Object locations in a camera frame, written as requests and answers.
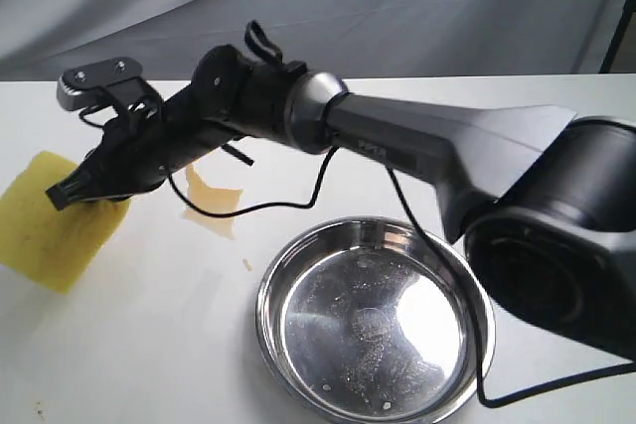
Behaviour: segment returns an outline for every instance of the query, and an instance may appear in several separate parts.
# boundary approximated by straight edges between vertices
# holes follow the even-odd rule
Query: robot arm
[[[118,115],[47,191],[56,208],[152,191],[165,167],[177,171],[243,136],[310,154],[344,147],[434,185],[446,238],[465,235],[471,268],[508,311],[636,358],[636,128],[572,121],[552,106],[479,110],[360,96],[329,73],[283,63],[277,49],[255,51],[263,62],[232,46],[212,49],[160,110],[132,59],[65,72],[65,109],[85,116],[111,105]]]

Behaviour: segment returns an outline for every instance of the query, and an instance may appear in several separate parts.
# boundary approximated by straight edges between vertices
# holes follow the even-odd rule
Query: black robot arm
[[[78,169],[48,190],[56,208],[152,191],[166,167],[175,172],[243,136],[311,154],[344,147],[435,186],[446,238],[465,235],[473,271],[504,308],[636,358],[636,129],[572,122],[574,113],[553,106],[483,110],[360,96],[329,73],[284,63],[263,38],[255,47],[246,36],[260,62],[232,46],[212,49],[165,103],[131,59],[67,71],[65,109],[86,116],[111,105],[117,116]]]

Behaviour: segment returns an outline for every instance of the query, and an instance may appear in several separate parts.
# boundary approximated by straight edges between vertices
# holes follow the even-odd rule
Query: yellow sponge
[[[61,293],[80,278],[129,204],[99,201],[56,211],[45,190],[76,166],[44,151],[0,198],[0,263]]]

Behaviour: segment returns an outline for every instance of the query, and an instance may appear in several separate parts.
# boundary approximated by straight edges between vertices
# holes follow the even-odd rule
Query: white table
[[[164,95],[181,85],[157,83]],[[555,103],[583,114],[636,120],[636,75],[352,80],[350,86],[365,94],[462,106]],[[97,131],[56,105],[52,83],[0,83],[0,102],[0,191],[38,151],[79,161],[98,141]],[[198,163],[211,185],[244,187],[242,206],[308,198],[320,158],[258,140],[241,147],[256,160],[252,168],[224,153]],[[422,225],[440,234],[431,187],[402,181]],[[351,214],[404,218],[383,168],[341,151],[314,210],[241,217],[235,241],[182,219],[183,210],[167,187],[135,199],[120,229],[66,297],[0,269],[1,423],[321,422],[289,398],[261,362],[254,294],[271,258],[306,228]],[[243,266],[244,258],[252,271]],[[487,379],[493,396],[617,362],[500,309],[496,320],[495,360]],[[633,422],[634,389],[636,377],[624,376],[500,410],[484,409],[473,399],[447,422]]]

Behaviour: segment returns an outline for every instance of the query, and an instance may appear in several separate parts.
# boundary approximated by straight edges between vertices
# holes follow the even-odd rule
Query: metal bowl
[[[475,391],[480,321],[488,369],[493,310],[465,260],[429,235],[447,268],[406,223],[350,217],[303,233],[274,259],[258,291],[256,328],[268,367],[305,405],[336,423],[432,423]]]

